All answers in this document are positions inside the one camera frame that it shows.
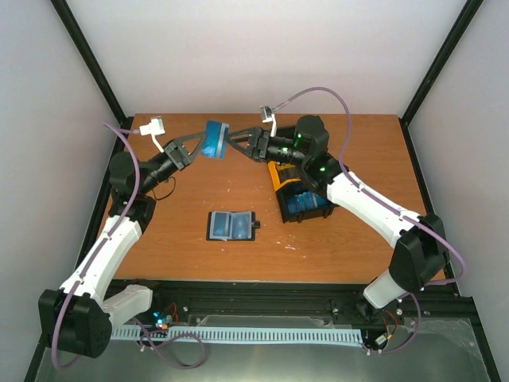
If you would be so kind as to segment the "black cards stack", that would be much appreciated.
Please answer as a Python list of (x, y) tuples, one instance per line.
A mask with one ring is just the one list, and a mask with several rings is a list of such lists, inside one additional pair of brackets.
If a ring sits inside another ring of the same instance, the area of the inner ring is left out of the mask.
[(298, 169), (295, 166), (279, 166), (278, 176), (280, 182), (284, 182), (289, 179), (298, 179), (300, 177)]

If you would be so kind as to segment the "yellow bin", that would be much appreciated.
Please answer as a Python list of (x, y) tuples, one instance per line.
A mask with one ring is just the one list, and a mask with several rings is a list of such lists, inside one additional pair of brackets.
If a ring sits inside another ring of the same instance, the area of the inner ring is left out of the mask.
[(303, 189), (303, 182), (300, 172), (295, 165), (281, 164), (279, 162), (269, 162), (268, 170), (272, 181), (273, 189), (276, 194), (288, 190)]

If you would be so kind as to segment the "black leather card holder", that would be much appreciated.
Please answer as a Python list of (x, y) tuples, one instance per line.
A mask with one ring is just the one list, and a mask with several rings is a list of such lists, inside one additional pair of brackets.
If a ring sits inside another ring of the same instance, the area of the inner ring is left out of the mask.
[[(208, 241), (254, 241), (255, 240), (256, 231), (261, 228), (261, 223), (256, 219), (255, 212), (252, 212), (252, 211), (229, 212), (231, 214), (231, 226), (230, 226), (231, 233), (230, 233), (230, 237), (227, 238), (226, 240), (218, 240), (218, 239), (211, 238), (210, 237), (210, 233), (212, 231), (211, 230), (211, 223), (212, 223), (212, 218), (213, 218), (213, 213), (214, 212), (226, 212), (226, 211), (211, 211), (208, 214), (208, 225), (207, 225), (207, 229), (206, 229), (206, 240), (208, 240)], [(238, 239), (235, 239), (233, 237), (233, 234), (232, 234), (233, 222), (234, 222), (235, 216), (237, 214), (247, 214), (247, 215), (251, 216), (251, 218), (250, 218), (250, 221), (251, 221), (251, 234), (250, 234), (250, 237), (248, 239), (246, 239), (246, 240), (238, 240)]]

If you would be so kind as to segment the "blue VIP card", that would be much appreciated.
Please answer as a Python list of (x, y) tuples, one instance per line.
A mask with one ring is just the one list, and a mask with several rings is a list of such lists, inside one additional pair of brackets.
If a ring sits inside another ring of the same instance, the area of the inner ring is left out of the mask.
[(231, 233), (231, 214), (229, 212), (214, 212), (210, 237), (218, 240), (226, 240)]
[(237, 214), (233, 222), (232, 234), (235, 239), (246, 240), (251, 234), (251, 216), (247, 214)]

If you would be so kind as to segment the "black bin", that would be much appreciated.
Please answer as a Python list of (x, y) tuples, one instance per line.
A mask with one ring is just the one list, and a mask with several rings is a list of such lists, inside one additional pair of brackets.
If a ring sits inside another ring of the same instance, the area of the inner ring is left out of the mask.
[(283, 223), (301, 223), (303, 220), (329, 217), (335, 205), (295, 181), (275, 192)]
[(279, 127), (276, 131), (276, 137), (294, 140), (297, 137), (296, 126)]

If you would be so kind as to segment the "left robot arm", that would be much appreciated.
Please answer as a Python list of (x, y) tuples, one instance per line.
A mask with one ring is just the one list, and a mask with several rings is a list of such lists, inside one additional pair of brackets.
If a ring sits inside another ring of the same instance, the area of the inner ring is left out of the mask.
[(164, 314), (165, 300), (147, 286), (130, 285), (110, 298), (106, 292), (152, 220), (156, 201), (150, 192), (191, 165), (206, 138), (199, 132), (172, 139), (146, 162), (136, 159), (131, 146), (113, 155), (108, 167), (112, 203), (103, 231), (72, 275), (38, 301), (44, 342), (54, 353), (96, 358), (130, 319), (142, 314), (153, 321)]

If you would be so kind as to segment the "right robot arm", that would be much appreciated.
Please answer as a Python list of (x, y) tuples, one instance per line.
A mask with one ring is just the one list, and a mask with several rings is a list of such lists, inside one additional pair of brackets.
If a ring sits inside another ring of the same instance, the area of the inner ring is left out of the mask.
[(361, 181), (328, 151), (329, 133), (317, 115), (296, 122), (290, 138), (262, 127), (230, 133), (227, 142), (255, 162), (280, 162), (297, 168), (314, 193), (357, 216), (393, 249), (388, 268), (363, 290), (364, 300), (381, 310), (425, 287), (450, 261), (452, 247), (441, 219), (405, 209)]

